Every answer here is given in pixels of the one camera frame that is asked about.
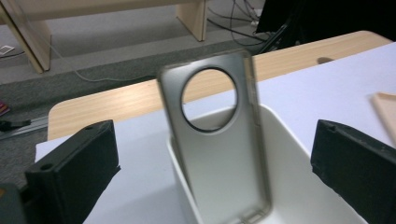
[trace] metallic phone case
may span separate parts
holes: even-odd
[[[228,123],[211,131],[186,120],[183,91],[198,72],[217,69],[236,89],[237,104]],[[227,52],[166,68],[158,78],[177,146],[175,153],[205,224],[255,223],[270,210],[253,64],[245,51]]]

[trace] white box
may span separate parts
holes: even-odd
[[[263,105],[260,110],[272,207],[265,218],[255,220],[252,217],[236,223],[366,223],[340,196],[312,173],[309,155],[279,117]],[[219,113],[225,111],[212,113],[200,120],[205,121]],[[197,207],[180,169],[171,140],[168,147],[184,215],[189,223],[204,224],[200,208]],[[243,197],[247,193],[240,192],[236,197]]]

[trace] wooden leg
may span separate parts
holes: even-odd
[[[206,37],[206,0],[177,5],[177,17],[198,41]]]
[[[1,0],[0,15],[37,73],[50,70],[50,30],[47,24],[28,21],[21,8],[10,0]]]

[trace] table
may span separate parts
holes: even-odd
[[[319,58],[332,60],[374,49],[390,40],[367,31],[320,40],[289,49],[253,57],[258,81],[285,75],[318,64]],[[208,76],[194,84],[189,101],[229,90],[217,76]],[[150,80],[111,91],[103,91],[57,104],[49,112],[48,139],[76,133],[79,129],[105,119],[125,120],[163,108],[156,80]]]
[[[50,30],[45,20],[144,7],[177,5],[177,17],[198,41],[206,35],[206,0],[1,0],[7,24],[37,73],[50,69]]]

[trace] floor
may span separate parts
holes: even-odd
[[[244,1],[236,3],[246,9]],[[250,0],[255,8],[263,8],[264,0]],[[230,16],[233,0],[211,0],[209,7],[224,16]],[[104,13],[90,16],[47,21],[51,30],[50,70],[37,74],[23,54],[17,40],[9,29],[0,26],[0,47],[15,49],[0,58],[0,84],[24,81],[31,78],[55,76],[64,72],[116,63],[135,58],[166,53],[174,50],[197,48],[204,45],[232,40],[230,31],[207,23],[206,40],[198,42],[176,18],[174,6],[153,7]],[[238,7],[234,18],[248,19]],[[208,18],[223,26],[230,26],[230,20],[220,18],[208,11]],[[250,21],[233,20],[233,29],[252,35],[255,27]]]

